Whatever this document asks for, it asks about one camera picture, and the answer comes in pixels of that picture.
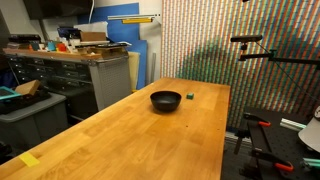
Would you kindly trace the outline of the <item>black orange clamp upper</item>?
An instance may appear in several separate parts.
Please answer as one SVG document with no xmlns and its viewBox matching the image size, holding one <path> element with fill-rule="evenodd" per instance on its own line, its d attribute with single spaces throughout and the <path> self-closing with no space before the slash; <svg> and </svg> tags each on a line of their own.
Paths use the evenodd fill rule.
<svg viewBox="0 0 320 180">
<path fill-rule="evenodd" d="M 252 113 L 245 112 L 243 114 L 243 118 L 251 121 L 256 121 L 260 126 L 265 126 L 265 127 L 271 126 L 271 122 L 266 121 Z"/>
</svg>

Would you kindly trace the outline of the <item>white lamp shade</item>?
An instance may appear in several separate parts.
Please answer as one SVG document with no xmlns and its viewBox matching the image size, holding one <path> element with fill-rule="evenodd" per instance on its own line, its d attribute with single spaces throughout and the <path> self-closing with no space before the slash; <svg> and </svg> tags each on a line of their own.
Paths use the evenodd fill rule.
<svg viewBox="0 0 320 180">
<path fill-rule="evenodd" d="M 320 106 L 316 108 L 311 121 L 298 136 L 304 144 L 320 153 Z"/>
</svg>

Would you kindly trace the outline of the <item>brown cardboard box on cabinet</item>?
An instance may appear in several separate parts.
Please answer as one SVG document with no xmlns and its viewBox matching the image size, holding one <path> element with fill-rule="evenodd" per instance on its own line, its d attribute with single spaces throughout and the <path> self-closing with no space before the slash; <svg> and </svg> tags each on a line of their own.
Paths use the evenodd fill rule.
<svg viewBox="0 0 320 180">
<path fill-rule="evenodd" d="M 105 41 L 106 34 L 104 32 L 80 32 L 81 40 L 88 41 Z"/>
</svg>

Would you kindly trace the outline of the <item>grey plastic storage bin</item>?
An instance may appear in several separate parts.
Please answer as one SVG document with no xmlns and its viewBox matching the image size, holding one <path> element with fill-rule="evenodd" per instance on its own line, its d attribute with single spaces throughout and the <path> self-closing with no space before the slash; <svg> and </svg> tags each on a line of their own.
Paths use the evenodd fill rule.
<svg viewBox="0 0 320 180">
<path fill-rule="evenodd" d="M 0 141 L 28 150 L 68 128 L 66 97 L 50 98 L 0 116 Z"/>
</svg>

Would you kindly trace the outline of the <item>black orange clamp lower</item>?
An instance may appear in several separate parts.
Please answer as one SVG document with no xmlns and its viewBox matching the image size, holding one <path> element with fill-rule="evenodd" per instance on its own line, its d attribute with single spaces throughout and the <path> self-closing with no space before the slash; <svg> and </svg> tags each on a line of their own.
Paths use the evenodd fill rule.
<svg viewBox="0 0 320 180">
<path fill-rule="evenodd" d="M 251 156 L 257 159 L 271 162 L 279 170 L 283 170 L 287 172 L 292 172 L 294 170 L 294 166 L 292 165 L 291 162 L 285 161 L 277 157 L 276 155 L 267 151 L 263 151 L 262 149 L 259 149 L 259 148 L 252 149 Z"/>
</svg>

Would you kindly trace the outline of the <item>blue foam board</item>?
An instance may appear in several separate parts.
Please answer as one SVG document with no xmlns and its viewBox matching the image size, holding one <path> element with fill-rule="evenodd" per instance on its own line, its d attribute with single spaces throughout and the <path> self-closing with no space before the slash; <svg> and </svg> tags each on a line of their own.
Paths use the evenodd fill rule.
<svg viewBox="0 0 320 180">
<path fill-rule="evenodd" d="M 137 89 L 146 85 L 147 69 L 147 41 L 140 39 L 140 26 L 138 24 L 123 24 L 121 20 L 108 20 L 108 16 L 135 15 L 139 13 L 139 4 L 131 3 L 124 5 L 97 7 L 93 11 L 92 22 L 107 21 L 108 38 L 114 42 L 126 41 L 131 43 L 128 51 L 139 54 L 139 69 Z"/>
</svg>

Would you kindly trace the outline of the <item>black bowl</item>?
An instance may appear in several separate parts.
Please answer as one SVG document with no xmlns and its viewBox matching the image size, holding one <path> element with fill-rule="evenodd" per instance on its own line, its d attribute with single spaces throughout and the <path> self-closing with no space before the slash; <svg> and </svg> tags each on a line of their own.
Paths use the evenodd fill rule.
<svg viewBox="0 0 320 180">
<path fill-rule="evenodd" d="M 150 95 L 150 100 L 153 107 L 162 112 L 175 111 L 180 102 L 182 96 L 174 91 L 157 91 Z"/>
</svg>

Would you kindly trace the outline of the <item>black orange clamp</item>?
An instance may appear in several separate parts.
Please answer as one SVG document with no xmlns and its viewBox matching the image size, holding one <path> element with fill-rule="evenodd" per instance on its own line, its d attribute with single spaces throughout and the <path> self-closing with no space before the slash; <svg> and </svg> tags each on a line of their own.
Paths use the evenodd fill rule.
<svg viewBox="0 0 320 180">
<path fill-rule="evenodd" d="M 263 151 L 262 149 L 259 149 L 259 148 L 252 149 L 251 156 L 257 159 L 271 162 L 279 170 L 283 170 L 287 172 L 292 172 L 294 170 L 294 166 L 292 165 L 291 162 L 285 161 L 277 157 L 276 155 L 267 151 Z"/>
<path fill-rule="evenodd" d="M 245 112 L 243 114 L 243 118 L 251 121 L 256 121 L 260 126 L 265 126 L 265 127 L 271 126 L 271 122 L 266 121 L 252 113 Z"/>
</svg>

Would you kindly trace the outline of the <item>cardboard box on bin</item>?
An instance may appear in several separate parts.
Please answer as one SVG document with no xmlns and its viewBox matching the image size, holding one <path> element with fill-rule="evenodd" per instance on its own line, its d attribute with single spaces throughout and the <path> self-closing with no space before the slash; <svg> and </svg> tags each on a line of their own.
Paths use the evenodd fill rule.
<svg viewBox="0 0 320 180">
<path fill-rule="evenodd" d="M 34 95 L 40 86 L 39 80 L 33 80 L 24 84 L 21 84 L 15 88 L 15 91 L 21 95 Z"/>
</svg>

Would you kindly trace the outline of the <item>grey drawer cabinet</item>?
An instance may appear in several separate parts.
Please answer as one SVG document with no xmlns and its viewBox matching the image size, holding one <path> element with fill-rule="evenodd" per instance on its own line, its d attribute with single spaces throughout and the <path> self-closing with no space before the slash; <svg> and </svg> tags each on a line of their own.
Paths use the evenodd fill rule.
<svg viewBox="0 0 320 180">
<path fill-rule="evenodd" d="M 131 94 L 128 52 L 76 54 L 4 50 L 18 83 L 38 80 L 48 91 L 66 97 L 68 116 L 84 120 Z"/>
</svg>

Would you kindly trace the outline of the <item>green square block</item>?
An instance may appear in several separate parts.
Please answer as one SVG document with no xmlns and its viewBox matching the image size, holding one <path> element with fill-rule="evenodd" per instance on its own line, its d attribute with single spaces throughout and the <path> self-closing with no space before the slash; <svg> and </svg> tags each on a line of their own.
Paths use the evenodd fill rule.
<svg viewBox="0 0 320 180">
<path fill-rule="evenodd" d="M 186 98 L 192 100 L 194 98 L 194 93 L 188 93 Z"/>
</svg>

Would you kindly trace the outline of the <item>yellow level tool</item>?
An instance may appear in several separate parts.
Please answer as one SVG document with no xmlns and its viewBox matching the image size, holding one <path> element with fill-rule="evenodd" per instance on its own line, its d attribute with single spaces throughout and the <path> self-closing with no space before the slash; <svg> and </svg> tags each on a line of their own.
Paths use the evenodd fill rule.
<svg viewBox="0 0 320 180">
<path fill-rule="evenodd" d="M 135 19 L 124 19 L 121 20 L 123 24 L 139 24 L 139 23 L 151 23 L 152 18 L 135 18 Z"/>
</svg>

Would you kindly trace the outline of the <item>teal tray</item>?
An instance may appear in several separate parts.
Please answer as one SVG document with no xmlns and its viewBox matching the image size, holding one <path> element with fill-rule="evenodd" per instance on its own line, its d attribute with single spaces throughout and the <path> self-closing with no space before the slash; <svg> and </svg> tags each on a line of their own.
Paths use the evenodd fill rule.
<svg viewBox="0 0 320 180">
<path fill-rule="evenodd" d="M 15 98 L 15 97 L 19 97 L 20 93 L 7 88 L 5 86 L 1 86 L 0 87 L 0 100 L 6 100 L 6 99 L 10 99 L 10 98 Z"/>
</svg>

